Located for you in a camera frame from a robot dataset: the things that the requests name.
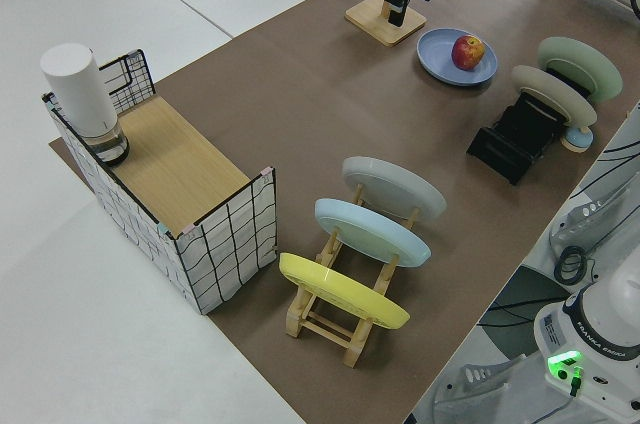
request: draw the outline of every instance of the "white plate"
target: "white plate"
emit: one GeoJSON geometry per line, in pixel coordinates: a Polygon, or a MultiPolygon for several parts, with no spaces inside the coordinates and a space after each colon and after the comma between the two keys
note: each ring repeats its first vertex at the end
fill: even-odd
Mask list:
{"type": "Polygon", "coordinates": [[[420,209],[416,221],[432,220],[447,208],[440,191],[403,167],[373,157],[349,157],[342,177],[354,189],[363,185],[363,199],[374,209],[408,219],[420,209]]]}

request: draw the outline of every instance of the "table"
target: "table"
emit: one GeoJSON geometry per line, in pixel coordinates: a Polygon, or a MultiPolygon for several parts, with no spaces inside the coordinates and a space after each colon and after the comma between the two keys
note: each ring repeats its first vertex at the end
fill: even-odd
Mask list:
{"type": "MultiPolygon", "coordinates": [[[[340,167],[352,155],[408,168],[449,203],[438,221],[415,229],[431,260],[398,272],[388,291],[412,319],[399,331],[372,333],[355,370],[342,366],[333,344],[285,335],[295,288],[276,266],[211,314],[310,423],[402,422],[640,95],[637,23],[607,0],[412,1],[427,17],[425,30],[458,27],[490,43],[499,69],[481,88],[427,75],[415,54],[420,33],[389,49],[346,22],[344,11],[361,1],[305,1],[157,85],[243,172],[277,168],[281,251],[320,250],[314,201],[348,198],[340,167]],[[535,65],[537,44],[550,35],[601,50],[625,90],[599,106],[588,152],[554,145],[513,187],[465,151],[479,127],[515,102],[510,69],[535,65]]],[[[372,268],[362,260],[345,253],[336,269],[366,282],[372,268]]]]}

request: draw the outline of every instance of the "light blue plate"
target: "light blue plate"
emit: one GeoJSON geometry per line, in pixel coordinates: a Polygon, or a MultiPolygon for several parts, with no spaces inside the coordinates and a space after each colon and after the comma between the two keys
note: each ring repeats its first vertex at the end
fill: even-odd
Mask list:
{"type": "Polygon", "coordinates": [[[431,256],[422,239],[395,221],[370,209],[337,199],[316,201],[316,220],[340,242],[382,262],[399,257],[399,267],[418,267],[431,256]]]}
{"type": "Polygon", "coordinates": [[[473,33],[452,28],[433,29],[424,33],[418,40],[418,58],[422,67],[436,79],[454,86],[475,86],[491,79],[498,69],[498,58],[482,38],[484,56],[472,70],[458,69],[451,60],[453,44],[465,34],[473,33]]]}

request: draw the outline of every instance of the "plate stand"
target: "plate stand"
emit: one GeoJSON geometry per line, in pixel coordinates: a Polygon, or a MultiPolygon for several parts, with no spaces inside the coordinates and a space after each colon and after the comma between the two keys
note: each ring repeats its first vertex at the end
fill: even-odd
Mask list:
{"type": "Polygon", "coordinates": [[[375,37],[385,46],[395,46],[400,41],[421,29],[427,19],[411,8],[407,8],[402,26],[389,24],[388,4],[384,0],[364,0],[345,13],[345,18],[375,37]]]}
{"type": "MultiPolygon", "coordinates": [[[[358,184],[356,193],[353,198],[353,203],[359,206],[364,204],[361,198],[363,186],[358,184]]],[[[407,219],[403,225],[407,229],[411,229],[416,219],[418,218],[419,209],[416,208],[413,214],[407,219]]],[[[316,256],[316,262],[327,268],[333,267],[333,263],[338,257],[338,253],[342,248],[342,242],[337,239],[338,231],[335,230],[329,236],[329,240],[324,245],[320,254],[316,256]]],[[[387,264],[382,266],[382,270],[378,275],[373,290],[381,295],[385,295],[393,273],[396,270],[399,258],[394,258],[387,264]]],[[[352,332],[339,326],[335,322],[317,314],[312,311],[311,308],[316,300],[316,297],[311,292],[298,287],[298,292],[293,302],[289,306],[286,319],[287,334],[292,337],[298,337],[303,327],[312,330],[313,332],[320,334],[321,336],[335,342],[336,344],[344,347],[345,353],[342,358],[342,362],[349,366],[355,367],[362,350],[364,349],[369,333],[373,327],[373,321],[371,319],[360,319],[356,326],[356,329],[352,332]]]]}

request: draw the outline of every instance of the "apple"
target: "apple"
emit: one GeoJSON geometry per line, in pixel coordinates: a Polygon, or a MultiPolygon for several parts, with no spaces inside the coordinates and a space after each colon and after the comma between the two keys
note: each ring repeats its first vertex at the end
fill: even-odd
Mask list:
{"type": "Polygon", "coordinates": [[[457,68],[470,71],[478,65],[484,56],[484,43],[476,36],[466,34],[453,43],[451,59],[457,68]]]}

